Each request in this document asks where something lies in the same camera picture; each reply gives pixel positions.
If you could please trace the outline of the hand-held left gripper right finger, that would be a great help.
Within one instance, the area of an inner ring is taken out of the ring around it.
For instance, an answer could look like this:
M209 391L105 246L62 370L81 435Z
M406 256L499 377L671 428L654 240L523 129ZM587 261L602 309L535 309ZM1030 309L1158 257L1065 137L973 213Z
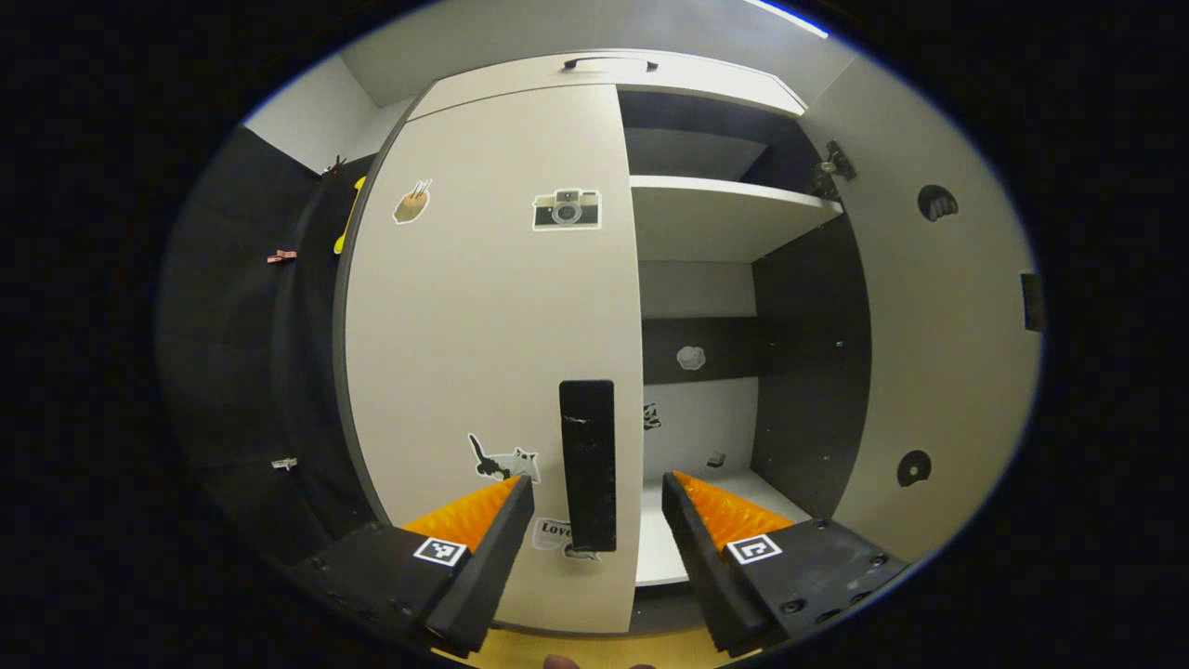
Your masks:
M671 471L661 509L718 651L805 642L894 581L908 561L839 522L789 520Z

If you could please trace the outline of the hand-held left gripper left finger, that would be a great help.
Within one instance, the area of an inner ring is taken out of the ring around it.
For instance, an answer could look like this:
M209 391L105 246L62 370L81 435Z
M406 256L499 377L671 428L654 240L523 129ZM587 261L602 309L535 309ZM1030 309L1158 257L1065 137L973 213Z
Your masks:
M284 568L369 635L454 656L480 651L535 512L517 475L403 528L369 522Z

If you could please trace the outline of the black door handle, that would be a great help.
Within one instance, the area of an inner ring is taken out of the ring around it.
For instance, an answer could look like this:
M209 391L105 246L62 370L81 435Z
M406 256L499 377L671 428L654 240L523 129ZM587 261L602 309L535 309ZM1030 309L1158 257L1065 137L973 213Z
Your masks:
M577 551L614 553L619 547L614 381L561 381L559 410L570 543Z
M1023 326L1027 332L1045 332L1046 309L1043 280L1036 272L1020 272L1023 288Z

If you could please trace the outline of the white double-door shoe cabinet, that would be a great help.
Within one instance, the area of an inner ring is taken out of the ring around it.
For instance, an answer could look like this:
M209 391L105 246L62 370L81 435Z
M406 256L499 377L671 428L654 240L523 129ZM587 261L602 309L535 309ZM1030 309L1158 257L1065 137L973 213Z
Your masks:
M614 87L629 183L694 177L810 195L818 153L799 116ZM351 225L409 107L375 154ZM344 264L333 354L342 419L350 411L336 356ZM712 481L743 476L774 511L831 515L866 423L872 367L866 272L845 212L750 264L637 264L643 465L634 604L640 591L686 580L680 558L666 566L672 536L649 517L666 471ZM534 461L522 453L504 462L483 456L478 473L508 481Z

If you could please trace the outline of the white cabinet door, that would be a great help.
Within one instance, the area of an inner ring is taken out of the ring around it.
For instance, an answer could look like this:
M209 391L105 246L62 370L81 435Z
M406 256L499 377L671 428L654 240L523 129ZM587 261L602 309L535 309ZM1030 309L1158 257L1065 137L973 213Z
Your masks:
M897 558L937 553L998 487L1040 375L1036 270L994 168L926 97L855 57L800 119L856 169L839 195L866 272L866 428L833 517Z
M643 381L619 91L556 87L408 119L344 250L338 372L375 513L407 525L530 454L535 512L496 619L623 635L640 545ZM559 385L614 381L614 553L570 543Z

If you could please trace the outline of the white cabinet shelf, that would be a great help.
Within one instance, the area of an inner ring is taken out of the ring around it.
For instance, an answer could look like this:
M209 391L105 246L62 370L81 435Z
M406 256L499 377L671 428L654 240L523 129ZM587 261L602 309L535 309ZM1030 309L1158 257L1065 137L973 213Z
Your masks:
M640 261L750 264L843 215L828 198L694 177L630 177Z

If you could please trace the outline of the metal door hinge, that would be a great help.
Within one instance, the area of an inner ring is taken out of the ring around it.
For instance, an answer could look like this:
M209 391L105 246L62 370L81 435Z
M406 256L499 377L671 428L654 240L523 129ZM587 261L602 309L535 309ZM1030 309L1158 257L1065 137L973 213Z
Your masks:
M811 168L809 194L830 202L839 202L838 182L854 181L857 178L857 171L837 139L829 140L825 149L828 156Z

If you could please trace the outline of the white cabinet drawer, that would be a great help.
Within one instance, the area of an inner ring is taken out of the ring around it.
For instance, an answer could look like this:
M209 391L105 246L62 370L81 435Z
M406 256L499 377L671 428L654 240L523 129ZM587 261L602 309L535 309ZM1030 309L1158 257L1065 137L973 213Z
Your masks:
M602 72L562 72L565 59L619 53L654 59L660 68L656 72L642 72L637 65ZM617 86L633 91L707 97L789 118L803 116L807 111L803 97L773 72L681 52L608 49L509 59L457 72L433 82L409 107L409 116L416 119L524 90L574 86Z

